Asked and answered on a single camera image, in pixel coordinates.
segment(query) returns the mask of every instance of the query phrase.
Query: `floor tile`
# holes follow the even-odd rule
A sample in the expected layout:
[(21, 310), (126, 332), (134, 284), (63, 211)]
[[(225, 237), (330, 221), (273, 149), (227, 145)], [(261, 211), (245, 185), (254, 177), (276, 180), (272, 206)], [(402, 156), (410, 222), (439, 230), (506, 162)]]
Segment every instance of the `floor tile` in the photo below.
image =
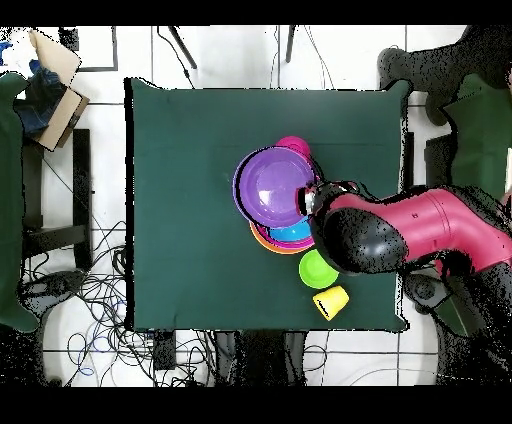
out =
[[(153, 376), (152, 362), (148, 359), (139, 358), (141, 365), (137, 359), (124, 356), (122, 360), (115, 353), (90, 353), (83, 359), (78, 356), (79, 353), (71, 352), (44, 352), (45, 372), (48, 378), (61, 378), (67, 383), (73, 375), (76, 374), (71, 385), (72, 387), (152, 387), (153, 380), (149, 376)], [(173, 371), (157, 371), (156, 380), (170, 384), (173, 377), (184, 378), (187, 369), (194, 371), (194, 379), (198, 382), (206, 383), (208, 379), (207, 367), (204, 363), (196, 364), (202, 360), (202, 355), (193, 353), (191, 357), (186, 354), (178, 354), (178, 364), (184, 364), (180, 368)], [(80, 370), (77, 372), (77, 363), (81, 363)], [(210, 373), (209, 384), (213, 384), (213, 376)]]
[(442, 127), (432, 124), (427, 118), (424, 107), (409, 107), (407, 112), (408, 131), (414, 133), (414, 184), (425, 184), (424, 150), (427, 140), (450, 134), (452, 129), (447, 123)]
[[(304, 26), (296, 30), (290, 63), (284, 61), (287, 33), (287, 26), (282, 26), (281, 87), (321, 89), (320, 59)], [(393, 45), (405, 48), (404, 25), (312, 25), (311, 34), (337, 89), (378, 89), (379, 53)], [(326, 72), (325, 79), (325, 87), (331, 88)]]
[(77, 128), (91, 137), (93, 228), (126, 220), (126, 123), (123, 106), (88, 106)]
[(322, 382), (322, 373), (326, 356), (323, 352), (308, 351), (304, 353), (302, 366), (306, 376), (306, 384), (308, 386), (320, 386)]
[(400, 334), (400, 352), (437, 353), (437, 331), (430, 315), (420, 315), (406, 297), (402, 300), (402, 314), (410, 328)]
[[(214, 351), (215, 347), (210, 342), (210, 340), (207, 338), (208, 341), (208, 347)], [(198, 331), (196, 333), (194, 330), (176, 330), (176, 350), (181, 352), (190, 352), (193, 348), (194, 352), (199, 349), (200, 351), (204, 352), (204, 333), (202, 331)]]
[(400, 354), (400, 386), (432, 386), (436, 381), (437, 355)]
[[(276, 51), (274, 30), (270, 25), (180, 27), (178, 32), (197, 70), (192, 70), (169, 30), (162, 26), (159, 31), (178, 52), (195, 87), (264, 88), (270, 84)], [(162, 88), (191, 88), (172, 47), (158, 36), (156, 27), (153, 43), (154, 83)]]
[(329, 352), (385, 352), (395, 353), (398, 334), (385, 331), (331, 331)]
[(312, 330), (308, 332), (308, 335), (306, 337), (306, 343), (305, 347), (311, 346), (307, 349), (308, 352), (320, 352), (321, 347), (322, 349), (325, 349), (325, 343), (327, 341), (327, 331), (321, 331), (321, 330)]
[[(113, 67), (114, 46), (112, 43), (112, 27), (109, 26), (78, 26), (78, 50), (75, 53), (82, 63), (80, 68)], [(60, 42), (59, 27), (37, 27), (54, 41)]]
[(151, 81), (151, 27), (118, 26), (116, 36), (118, 71), (78, 72), (71, 83), (91, 103), (123, 103), (125, 77)]
[[(435, 49), (456, 43), (466, 25), (407, 25), (407, 51)], [(409, 104), (424, 105), (427, 93), (414, 91)]]
[[(77, 124), (77, 128), (90, 130), (93, 228), (112, 228), (126, 217), (125, 125), (123, 106), (97, 105), (88, 106)], [(72, 225), (73, 136), (64, 147), (45, 151), (44, 156), (44, 226)]]
[[(108, 248), (106, 243), (100, 244), (100, 242), (106, 237), (108, 244), (111, 246), (119, 245), (124, 243), (125, 231), (113, 231), (108, 234), (107, 230), (104, 230), (104, 233), (98, 230), (92, 232), (92, 245), (94, 248), (100, 246), (99, 249), (93, 252), (93, 258), (96, 259), (99, 254), (106, 251)], [(75, 269), (74, 256), (72, 250), (54, 250), (49, 252), (50, 260), (48, 263), (41, 266), (40, 271), (44, 274), (50, 274), (56, 271), (63, 270), (73, 270)], [(35, 258), (32, 258), (32, 266), (36, 266), (44, 259), (44, 255), (38, 255)], [(124, 281), (113, 281), (110, 280), (109, 283), (115, 286), (115, 289), (119, 291), (119, 295), (116, 297), (112, 297), (112, 289), (103, 285), (102, 287), (97, 287), (97, 279), (103, 278), (111, 278), (108, 277), (108, 274), (113, 274), (115, 271), (112, 267), (112, 260), (109, 254), (103, 256), (103, 258), (98, 261), (92, 269), (92, 276), (87, 278), (84, 283), (84, 294), (86, 294), (88, 299), (93, 299), (94, 297), (103, 297), (104, 301), (108, 304), (116, 307), (120, 314), (119, 321), (121, 322), (124, 319), (123, 313), (125, 313), (124, 305), (118, 304), (121, 297), (126, 295), (126, 288)], [(47, 350), (65, 350), (67, 349), (67, 343), (70, 337), (75, 333), (81, 333), (87, 335), (87, 340), (92, 338), (92, 334), (95, 330), (96, 324), (93, 318), (92, 313), (95, 314), (97, 318), (101, 318), (103, 315), (104, 309), (102, 305), (86, 305), (82, 300), (78, 297), (73, 297), (71, 299), (66, 300), (65, 302), (57, 305), (48, 316), (48, 322), (46, 324), (45, 336), (44, 336), (44, 349)], [(99, 331), (104, 330), (104, 326), (99, 326)], [(71, 341), (73, 343), (81, 342), (80, 337), (74, 337)], [(103, 343), (105, 340), (102, 340), (100, 344), (96, 347), (99, 350), (106, 350), (107, 345)]]
[[(304, 359), (305, 366), (311, 368), (315, 364), (316, 366), (322, 364), (322, 355), (313, 353), (306, 355), (310, 357)], [(306, 377), (309, 386), (396, 386), (396, 367), (396, 353), (386, 355), (329, 353), (325, 372), (323, 369), (308, 372)]]

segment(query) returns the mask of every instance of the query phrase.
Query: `plastic cup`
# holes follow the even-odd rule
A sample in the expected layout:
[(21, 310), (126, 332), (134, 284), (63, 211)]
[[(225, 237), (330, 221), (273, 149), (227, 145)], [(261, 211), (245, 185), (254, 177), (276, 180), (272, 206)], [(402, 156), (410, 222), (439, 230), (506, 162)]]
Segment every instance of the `plastic cup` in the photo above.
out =
[(313, 296), (314, 304), (327, 321), (333, 319), (348, 301), (348, 294), (341, 286), (331, 287)]
[(318, 250), (306, 253), (299, 263), (300, 279), (314, 289), (325, 289), (338, 278), (339, 272), (324, 261)]
[(288, 137), (282, 138), (276, 143), (276, 146), (287, 147), (288, 149), (295, 150), (306, 158), (309, 158), (311, 155), (311, 149), (309, 148), (308, 143), (295, 135), (289, 135)]

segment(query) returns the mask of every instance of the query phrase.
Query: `black chair leg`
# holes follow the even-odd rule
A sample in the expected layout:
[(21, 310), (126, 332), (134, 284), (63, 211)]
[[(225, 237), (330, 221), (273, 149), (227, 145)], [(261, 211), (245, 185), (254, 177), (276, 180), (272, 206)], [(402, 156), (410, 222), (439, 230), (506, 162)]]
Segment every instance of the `black chair leg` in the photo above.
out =
[(192, 55), (189, 53), (189, 51), (185, 47), (185, 44), (181, 40), (180, 35), (178, 34), (178, 30), (176, 29), (176, 27), (175, 26), (170, 26), (168, 28), (169, 28), (169, 31), (171, 32), (172, 36), (174, 37), (174, 40), (176, 41), (176, 43), (180, 47), (181, 51), (183, 52), (183, 54), (187, 58), (188, 63), (190, 63), (190, 66), (192, 67), (192, 69), (197, 69), (196, 62), (194, 61), (194, 59), (192, 58)]
[(295, 28), (297, 25), (290, 25), (288, 28), (288, 44), (286, 45), (286, 63), (292, 60), (293, 37), (295, 36)]
[(73, 130), (73, 227), (83, 228), (83, 240), (74, 243), (75, 265), (88, 271), (92, 268), (91, 245), (91, 147), (88, 129)]

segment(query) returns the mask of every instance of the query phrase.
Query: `cable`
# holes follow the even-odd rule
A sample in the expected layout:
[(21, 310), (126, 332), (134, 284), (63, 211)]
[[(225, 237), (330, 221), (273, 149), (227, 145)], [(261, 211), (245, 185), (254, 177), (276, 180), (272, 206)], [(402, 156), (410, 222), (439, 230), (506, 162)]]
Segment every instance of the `cable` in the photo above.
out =
[(189, 73), (188, 69), (187, 69), (187, 68), (185, 68), (185, 65), (184, 65), (184, 64), (183, 64), (183, 62), (181, 61), (180, 56), (178, 55), (178, 52), (176, 51), (176, 49), (174, 48), (174, 46), (172, 45), (172, 43), (171, 43), (167, 38), (165, 38), (163, 35), (161, 35), (161, 34), (160, 34), (160, 27), (159, 27), (159, 26), (157, 26), (157, 27), (156, 27), (156, 33), (157, 33), (157, 35), (158, 35), (162, 40), (166, 41), (166, 42), (167, 42), (167, 44), (169, 44), (169, 45), (172, 47), (172, 49), (173, 49), (173, 51), (174, 51), (174, 54), (176, 55), (176, 58), (179, 60), (179, 62), (180, 62), (180, 64), (181, 64), (181, 67), (183, 68), (183, 73), (185, 74), (185, 78), (187, 78), (187, 79), (188, 79), (188, 82), (190, 83), (190, 85), (192, 86), (192, 88), (194, 88), (194, 89), (195, 89), (194, 84), (192, 84), (192, 80), (190, 79), (190, 73)]
[(46, 258), (43, 262), (41, 262), (39, 265), (37, 265), (34, 270), (32, 271), (32, 276), (35, 280), (37, 280), (37, 276), (36, 276), (36, 273), (37, 273), (37, 270), (39, 268), (41, 268), (45, 263), (47, 263), (49, 260), (50, 260), (50, 255), (48, 254), (48, 252), (44, 252), (44, 254), (46, 255)]
[(228, 383), (230, 383), (230, 381), (231, 381), (231, 371), (233, 370), (233, 367), (235, 366), (235, 362), (236, 362), (236, 359), (232, 359), (231, 364), (229, 365), (228, 376), (226, 377), (226, 380)]
[(297, 370), (295, 369), (295, 365), (293, 365), (292, 355), (290, 353), (290, 349), (286, 349), (286, 354), (288, 355), (288, 360), (290, 361), (290, 367), (292, 368), (293, 372), (293, 378), (295, 380), (295, 384), (299, 385), (301, 379), (299, 378), (299, 375), (297, 374)]
[[(277, 40), (277, 37), (276, 37), (277, 27), (278, 26), (276, 25), (276, 29), (274, 31), (274, 39), (276, 40), (276, 44), (279, 43), (279, 41)], [(274, 74), (274, 63), (276, 62), (276, 57), (277, 57), (277, 51), (276, 51), (276, 54), (274, 55), (274, 59), (272, 59), (272, 69), (270, 70), (270, 88), (272, 88), (272, 75)]]
[(427, 371), (427, 370), (413, 370), (413, 369), (409, 369), (409, 368), (381, 368), (381, 369), (378, 369), (378, 370), (373, 370), (373, 371), (369, 371), (367, 372), (366, 374), (363, 374), (361, 377), (355, 379), (351, 384), (349, 384), (349, 386), (353, 386), (354, 384), (356, 384), (358, 381), (362, 380), (363, 378), (371, 375), (371, 374), (375, 374), (377, 372), (382, 372), (382, 371), (414, 371), (414, 372), (426, 372), (428, 374), (433, 374), (433, 375), (438, 375), (440, 377), (446, 377), (446, 378), (452, 378), (452, 379), (456, 379), (456, 380), (473, 380), (472, 378), (465, 378), (465, 377), (455, 377), (455, 376), (450, 376), (450, 375), (444, 375), (444, 374), (439, 374), (435, 371)]
[[(57, 176), (57, 178), (64, 184), (64, 186), (73, 194), (73, 196), (80, 201), (80, 203), (85, 207), (84, 202), (73, 192), (73, 190), (65, 183), (65, 181), (59, 176), (59, 174), (53, 169), (53, 167), (46, 161), (44, 156), (42, 157), (46, 165), (51, 169), (51, 171)], [(148, 343), (148, 338), (146, 333), (138, 333), (131, 332), (124, 328), (124, 317), (120, 316), (119, 308), (121, 306), (126, 306), (126, 297), (118, 287), (121, 282), (125, 282), (125, 266), (126, 266), (126, 246), (114, 246), (111, 247), (108, 242), (108, 236), (121, 224), (126, 222), (119, 221), (113, 228), (111, 228), (108, 233), (105, 233), (101, 229), (101, 226), (98, 223), (98, 220), (92, 216), (96, 224), (98, 225), (100, 231), (103, 234), (102, 239), (98, 243), (93, 251), (96, 252), (99, 250), (103, 242), (106, 243), (107, 249), (98, 253), (94, 258), (91, 270), (88, 270), (85, 273), (85, 277), (80, 285), (80, 289), (78, 293), (75, 295), (78, 299), (80, 299), (88, 308), (94, 322), (89, 326), (89, 328), (82, 333), (75, 333), (68, 339), (67, 345), (67, 353), (69, 359), (72, 363), (77, 366), (76, 371), (71, 376), (71, 378), (67, 381), (64, 387), (71, 387), (72, 382), (76, 378), (78, 374), (84, 376), (94, 376), (96, 378), (97, 385), (99, 387), (103, 386), (104, 378), (107, 373), (110, 373), (110, 377), (112, 379), (112, 383), (117, 387), (117, 383), (114, 380), (113, 376), (113, 367), (117, 363), (118, 360), (122, 361), (125, 365), (131, 367), (139, 367), (141, 371), (153, 382), (155, 387), (176, 387), (175, 382), (178, 382), (178, 386), (187, 383), (194, 382), (194, 373), (197, 371), (196, 365), (206, 363), (208, 367), (208, 376), (206, 385), (209, 382), (210, 375), (216, 374), (216, 370), (214, 368), (213, 354), (207, 342), (207, 332), (203, 332), (204, 344), (203, 340), (199, 337), (199, 334), (196, 332), (197, 338), (188, 340), (184, 343), (180, 343), (178, 348), (181, 346), (185, 346), (190, 342), (198, 340), (201, 346), (205, 349), (206, 357), (201, 350), (196, 346), (195, 349), (201, 353), (202, 361), (194, 362), (191, 361), (191, 354), (189, 355), (189, 361), (185, 364), (176, 364), (176, 368), (181, 370), (185, 374), (185, 378), (177, 378), (173, 377), (171, 384), (165, 383), (163, 379), (167, 375), (168, 370), (164, 373), (162, 381), (158, 381), (156, 378), (156, 372), (153, 367), (153, 349), (151, 343)], [(112, 265), (112, 273), (98, 275), (92, 273), (92, 269), (101, 261), (106, 255), (110, 256), (111, 265)], [(29, 258), (29, 277), (36, 277), (38, 275), (45, 275), (42, 272), (39, 272), (38, 269), (42, 267), (49, 260), (49, 255), (45, 261), (39, 264), (33, 271), (31, 270), (31, 261)], [(80, 337), (84, 346), (80, 349), (78, 358), (75, 360), (71, 356), (70, 350), (70, 342), (74, 337)], [(99, 349), (97, 343), (102, 340), (107, 343), (108, 349)], [(93, 356), (91, 353), (112, 353), (114, 355), (113, 361), (108, 366), (108, 368), (103, 372), (101, 379), (98, 376), (98, 370), (96, 369), (96, 364), (94, 362)], [(92, 367), (84, 367), (84, 362), (87, 358), (90, 358)], [(144, 366), (144, 362), (149, 361), (148, 369)]]
[(331, 85), (332, 85), (332, 88), (334, 88), (334, 84), (332, 82), (332, 78), (331, 78), (331, 73), (329, 72), (329, 68), (327, 67), (327, 65), (325, 64), (325, 61), (324, 59), (322, 58), (322, 55), (320, 54), (320, 52), (318, 51), (317, 47), (316, 47), (316, 44), (315, 44), (315, 41), (313, 39), (313, 33), (311, 31), (311, 26), (307, 26), (304, 25), (304, 30), (306, 31), (306, 34), (308, 35), (309, 37), (309, 41), (311, 41), (311, 44), (313, 45), (313, 48), (315, 49), (316, 51), (316, 54), (318, 55), (318, 58), (320, 59), (320, 66), (322, 67), (322, 78), (323, 78), (323, 89), (325, 90), (325, 74), (324, 74), (324, 66), (325, 66), (325, 70), (327, 71), (327, 75), (329, 76), (329, 81), (331, 82)]
[(322, 353), (324, 354), (324, 360), (323, 362), (316, 368), (310, 368), (310, 369), (307, 369), (307, 370), (304, 370), (304, 372), (310, 372), (310, 371), (316, 371), (316, 370), (319, 370), (320, 368), (324, 367), (325, 366), (325, 363), (327, 362), (327, 351), (322, 347), (322, 346), (319, 346), (319, 345), (311, 345), (311, 346), (308, 346), (306, 348), (304, 348), (304, 353), (306, 353), (306, 351), (308, 349), (311, 349), (312, 347), (317, 347), (319, 348), (320, 350), (322, 350)]
[[(331, 335), (331, 330), (327, 331), (327, 338), (325, 339), (325, 349), (324, 351), (327, 352), (327, 346), (329, 344), (329, 336)], [(322, 370), (322, 382), (320, 383), (320, 386), (324, 385), (324, 375), (325, 375), (325, 363), (327, 362), (327, 354), (325, 355), (325, 362), (323, 364), (324, 369)]]

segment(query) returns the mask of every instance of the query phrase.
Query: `green tablecloth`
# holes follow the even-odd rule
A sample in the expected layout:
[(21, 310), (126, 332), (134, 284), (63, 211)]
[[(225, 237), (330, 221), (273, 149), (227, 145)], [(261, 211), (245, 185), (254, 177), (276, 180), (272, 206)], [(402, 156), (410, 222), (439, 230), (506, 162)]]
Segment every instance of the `green tablecloth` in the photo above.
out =
[(396, 193), (407, 82), (388, 92), (131, 84), (136, 329), (405, 328), (395, 274), (339, 277), (350, 302), (326, 321), (299, 279), (302, 255), (258, 244), (233, 202), (232, 177), (251, 151), (296, 135), (328, 179)]

